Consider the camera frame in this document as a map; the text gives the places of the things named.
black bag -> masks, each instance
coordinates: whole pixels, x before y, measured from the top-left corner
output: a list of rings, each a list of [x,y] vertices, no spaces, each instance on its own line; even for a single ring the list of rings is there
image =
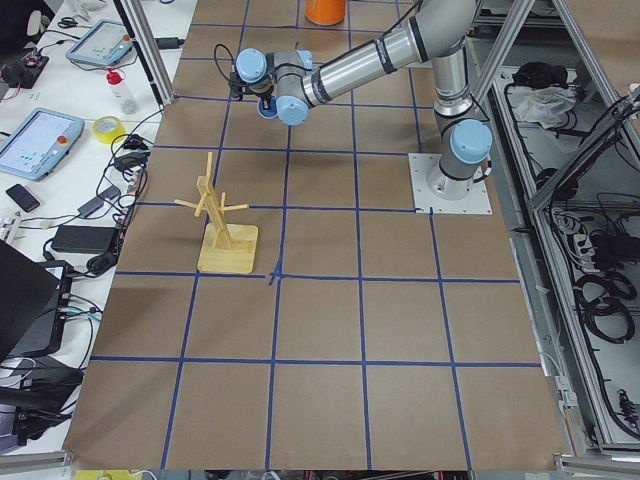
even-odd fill
[[[567,69],[544,62],[529,62],[513,74],[513,82],[518,86],[534,90],[558,86],[567,88]]]

white cable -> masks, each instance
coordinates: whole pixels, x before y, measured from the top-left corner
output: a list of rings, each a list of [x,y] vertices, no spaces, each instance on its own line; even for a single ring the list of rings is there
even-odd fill
[[[158,480],[158,477],[156,477],[155,473],[153,473],[151,470],[138,470],[136,473],[131,473],[129,472],[129,476],[131,477],[137,477],[138,475],[142,474],[144,476],[145,473],[148,473],[149,476],[151,478],[153,478],[153,480]]]
[[[553,358],[551,355],[545,352],[540,352],[540,355],[551,360],[551,362],[553,363],[553,366],[556,367],[556,371],[558,372],[558,375],[562,375],[563,377],[566,377],[564,369],[560,368],[560,364],[556,361],[555,358]]]
[[[98,317],[96,317],[95,315],[93,315],[93,314],[91,314],[89,312],[85,312],[81,308],[77,308],[77,307],[65,307],[65,308],[66,308],[67,311],[70,311],[71,313],[74,313],[74,314],[77,314],[77,315],[83,315],[83,316],[85,316],[87,318],[90,318],[94,322],[100,323],[100,319]]]
[[[22,361],[22,360],[27,360],[27,361],[29,361],[29,362],[31,362],[31,363],[32,363],[31,368],[35,368],[35,367],[38,365],[38,363],[37,363],[33,358],[29,358],[29,357],[16,357],[16,358],[14,358],[14,359],[12,359],[12,360],[20,360],[20,361]],[[15,381],[15,382],[13,382],[12,384],[10,384],[10,385],[2,385],[2,384],[0,384],[0,387],[14,387],[14,386],[16,386],[17,384],[19,384],[20,382],[22,382],[25,378],[27,378],[27,377],[28,377],[29,375],[31,375],[32,373],[33,373],[33,370],[29,370],[27,373],[25,373],[24,375],[22,375],[22,376],[20,377],[20,379],[16,380],[16,381]]]
[[[262,474],[262,480],[269,480],[269,475],[271,475],[274,478],[274,480],[280,480],[280,477],[278,476],[278,474],[273,470],[267,470],[266,472],[264,472]]]

red bottle cap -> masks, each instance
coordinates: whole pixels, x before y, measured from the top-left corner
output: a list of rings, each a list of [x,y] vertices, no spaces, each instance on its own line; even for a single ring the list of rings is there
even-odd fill
[[[107,82],[109,85],[118,85],[122,80],[122,76],[115,71],[112,67],[107,67]]]

metal base plate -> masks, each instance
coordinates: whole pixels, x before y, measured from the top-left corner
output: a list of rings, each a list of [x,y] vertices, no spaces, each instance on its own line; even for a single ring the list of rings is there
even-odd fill
[[[444,200],[435,195],[427,185],[427,173],[440,161],[440,154],[410,153],[411,185],[413,203],[419,213],[453,213],[459,215],[491,215],[491,203],[484,182],[474,183],[469,195],[462,200]],[[476,177],[482,175],[478,169]]]

black power adapter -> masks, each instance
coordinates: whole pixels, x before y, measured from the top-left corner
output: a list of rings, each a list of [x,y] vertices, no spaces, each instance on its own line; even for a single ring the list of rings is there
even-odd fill
[[[118,229],[114,227],[60,225],[51,248],[62,253],[101,254],[113,251],[117,240]]]

